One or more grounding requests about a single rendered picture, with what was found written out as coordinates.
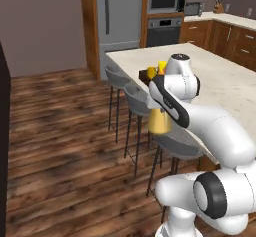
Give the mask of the wooden knife block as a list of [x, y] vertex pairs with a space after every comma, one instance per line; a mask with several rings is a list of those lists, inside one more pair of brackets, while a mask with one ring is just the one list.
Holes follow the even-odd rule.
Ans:
[[215, 0], [213, 12], [215, 14], [220, 14], [220, 13], [224, 12], [224, 7], [223, 7], [222, 3], [220, 2], [220, 0]]

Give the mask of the wooden lower cupboards run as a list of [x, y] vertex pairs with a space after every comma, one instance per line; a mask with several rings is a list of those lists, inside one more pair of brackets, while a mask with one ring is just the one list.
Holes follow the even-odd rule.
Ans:
[[184, 22], [181, 43], [192, 43], [256, 72], [256, 31], [216, 20]]

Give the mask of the yellow mug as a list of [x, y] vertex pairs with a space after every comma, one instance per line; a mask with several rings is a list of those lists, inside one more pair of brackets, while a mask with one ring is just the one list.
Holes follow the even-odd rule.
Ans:
[[157, 68], [156, 67], [151, 66], [151, 67], [147, 68], [147, 77], [149, 79], [154, 78], [156, 75], [157, 75]]

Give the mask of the yellow pitcher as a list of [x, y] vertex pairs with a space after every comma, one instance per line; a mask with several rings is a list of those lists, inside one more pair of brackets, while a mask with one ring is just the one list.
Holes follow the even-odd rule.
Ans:
[[162, 135], [171, 131], [172, 122], [170, 116], [162, 109], [151, 109], [148, 119], [150, 133]]

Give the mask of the dark brown tray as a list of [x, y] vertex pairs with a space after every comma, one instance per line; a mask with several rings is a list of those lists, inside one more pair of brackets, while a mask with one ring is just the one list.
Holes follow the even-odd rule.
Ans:
[[[158, 69], [157, 69], [157, 75], [156, 75], [154, 78], [156, 78], [157, 76], [163, 76], [163, 75], [158, 75]], [[140, 70], [140, 71], [139, 71], [139, 79], [140, 79], [144, 84], [146, 84], [146, 85], [149, 85], [150, 81], [152, 80], [152, 79], [149, 79], [149, 78], [147, 77], [147, 69], [146, 69], [146, 70]]]

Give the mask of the black cabinet side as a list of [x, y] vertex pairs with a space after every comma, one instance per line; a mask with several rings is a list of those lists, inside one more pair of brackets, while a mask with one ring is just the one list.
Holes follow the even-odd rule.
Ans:
[[6, 234], [11, 78], [0, 43], [0, 237]]

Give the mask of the grey toaster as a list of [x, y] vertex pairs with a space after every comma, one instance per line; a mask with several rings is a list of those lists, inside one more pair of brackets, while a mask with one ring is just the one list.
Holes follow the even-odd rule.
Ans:
[[184, 13], [186, 16], [201, 16], [203, 6], [202, 2], [187, 2]]

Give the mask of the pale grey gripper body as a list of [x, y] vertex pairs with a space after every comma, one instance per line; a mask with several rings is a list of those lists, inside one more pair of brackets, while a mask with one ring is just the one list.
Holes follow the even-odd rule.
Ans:
[[161, 109], [161, 105], [150, 96], [147, 97], [146, 104], [148, 109]]

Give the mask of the grey fridge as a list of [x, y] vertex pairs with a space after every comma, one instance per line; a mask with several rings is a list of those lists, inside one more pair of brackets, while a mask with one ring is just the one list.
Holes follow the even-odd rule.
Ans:
[[106, 80], [107, 52], [139, 47], [142, 0], [97, 0], [100, 79]]

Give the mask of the wooden tall cupboard frame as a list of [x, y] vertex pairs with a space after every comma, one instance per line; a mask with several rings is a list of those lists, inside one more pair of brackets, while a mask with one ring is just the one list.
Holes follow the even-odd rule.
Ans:
[[96, 0], [81, 0], [87, 66], [96, 80], [100, 79], [98, 20]]

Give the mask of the grey built-in oven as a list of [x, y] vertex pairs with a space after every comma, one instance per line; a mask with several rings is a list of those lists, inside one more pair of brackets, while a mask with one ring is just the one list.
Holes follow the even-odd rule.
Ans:
[[181, 25], [181, 17], [149, 19], [146, 46], [156, 47], [178, 44]]

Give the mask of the yellow cup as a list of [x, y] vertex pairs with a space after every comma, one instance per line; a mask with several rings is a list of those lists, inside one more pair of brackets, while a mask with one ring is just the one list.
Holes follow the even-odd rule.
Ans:
[[165, 75], [166, 73], [166, 61], [158, 61], [158, 75]]

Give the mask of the grey bar stool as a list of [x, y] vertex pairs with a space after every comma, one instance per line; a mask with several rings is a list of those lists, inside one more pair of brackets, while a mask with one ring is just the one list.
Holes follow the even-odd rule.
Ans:
[[107, 75], [108, 84], [110, 85], [110, 104], [109, 104], [109, 119], [108, 119], [108, 130], [113, 127], [111, 124], [111, 113], [112, 113], [112, 100], [113, 100], [113, 89], [117, 90], [117, 102], [116, 102], [116, 143], [118, 142], [118, 122], [119, 122], [119, 99], [120, 91], [124, 90], [124, 86], [130, 82], [130, 79], [125, 76], [118, 66], [105, 66], [105, 72]]
[[138, 156], [139, 156], [139, 148], [140, 148], [140, 137], [141, 137], [141, 129], [142, 129], [142, 119], [144, 117], [149, 116], [149, 109], [146, 105], [147, 94], [135, 83], [129, 82], [124, 86], [125, 96], [128, 102], [128, 126], [127, 126], [127, 134], [126, 134], [126, 144], [124, 155], [128, 155], [128, 143], [129, 143], [129, 134], [132, 122], [132, 116], [137, 116], [137, 144], [136, 144], [136, 152], [134, 156], [131, 156], [131, 160], [134, 163], [134, 175], [137, 175], [138, 165]]
[[162, 164], [162, 153], [167, 151], [172, 157], [171, 175], [178, 173], [178, 165], [181, 160], [195, 160], [203, 156], [203, 147], [184, 130], [174, 130], [166, 134], [155, 135], [157, 145], [152, 170], [147, 186], [146, 195], [151, 191], [151, 183], [157, 164]]

